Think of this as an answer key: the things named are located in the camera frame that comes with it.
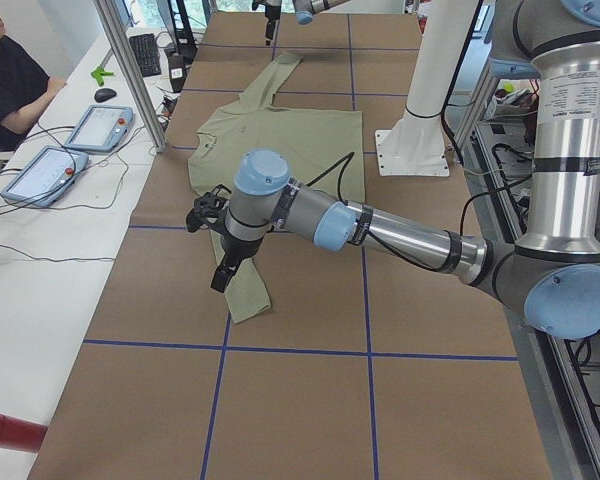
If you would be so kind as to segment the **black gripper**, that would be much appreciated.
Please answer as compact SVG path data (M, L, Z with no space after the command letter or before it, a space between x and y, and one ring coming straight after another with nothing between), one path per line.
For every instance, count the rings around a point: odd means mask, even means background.
M230 233L222 233L220 237L224 256L214 272L211 288L217 292L224 293L232 278L237 273L240 264L245 259L256 255L262 244L263 237L256 240L243 240Z
M274 40L276 22L280 19L280 6L266 4L265 17L268 20L265 29L265 44L270 46Z

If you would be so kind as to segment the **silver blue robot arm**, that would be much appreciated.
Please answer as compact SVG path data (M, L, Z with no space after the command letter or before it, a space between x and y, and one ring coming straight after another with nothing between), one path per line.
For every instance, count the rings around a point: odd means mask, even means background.
M348 0L293 0L293 9L297 22L307 25L312 22L313 17L324 11L331 10L336 6L347 3ZM274 40L277 25L282 15L281 0L254 0L251 2L251 10L257 11L260 6L264 7L266 28L265 45L270 46Z
M326 250L360 245L454 275L557 338L600 331L600 1L500 1L494 21L496 59L528 63L541 79L520 239L452 231L433 215L449 200L422 188L402 215L334 198L294 179L279 153L256 149L241 159L230 198L215 204L223 256L213 289L224 291L265 233L281 228Z

